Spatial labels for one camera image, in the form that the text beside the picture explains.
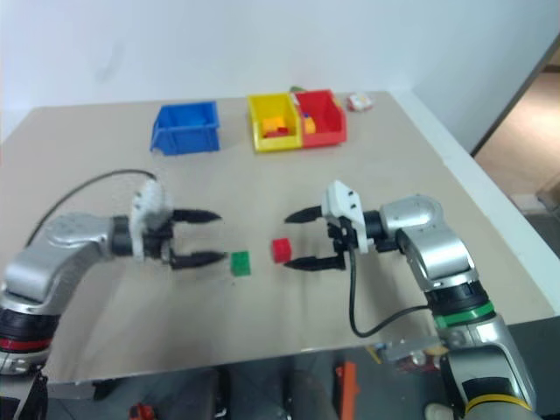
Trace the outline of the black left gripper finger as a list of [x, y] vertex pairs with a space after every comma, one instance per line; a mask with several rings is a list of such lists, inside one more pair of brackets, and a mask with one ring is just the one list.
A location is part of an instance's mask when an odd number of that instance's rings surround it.
[[169, 265], [173, 270], [197, 269], [218, 263], [226, 257], [226, 253], [217, 251], [199, 251], [189, 255], [176, 255], [171, 252]]
[[175, 222], [190, 224], [204, 224], [221, 220], [217, 213], [201, 209], [175, 209], [172, 211], [172, 219]]

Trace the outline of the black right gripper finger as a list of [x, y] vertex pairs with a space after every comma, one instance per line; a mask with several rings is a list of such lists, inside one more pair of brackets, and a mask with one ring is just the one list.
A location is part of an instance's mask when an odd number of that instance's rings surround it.
[[284, 222], [291, 224], [304, 224], [313, 222], [322, 217], [323, 214], [321, 206], [310, 206], [290, 214], [284, 219]]
[[283, 264], [284, 267], [302, 271], [345, 270], [346, 263], [343, 255], [321, 257], [299, 257]]

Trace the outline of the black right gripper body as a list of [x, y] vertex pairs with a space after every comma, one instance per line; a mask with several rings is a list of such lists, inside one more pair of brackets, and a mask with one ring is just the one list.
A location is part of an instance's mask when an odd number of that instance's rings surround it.
[[327, 236], [332, 240], [332, 247], [337, 256], [354, 252], [354, 228], [347, 217], [339, 217], [327, 223]]

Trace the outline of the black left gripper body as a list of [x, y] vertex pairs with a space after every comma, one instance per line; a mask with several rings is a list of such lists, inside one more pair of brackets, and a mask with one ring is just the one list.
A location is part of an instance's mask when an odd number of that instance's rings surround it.
[[158, 227], [147, 227], [142, 233], [143, 258], [172, 262], [173, 221], [167, 220]]

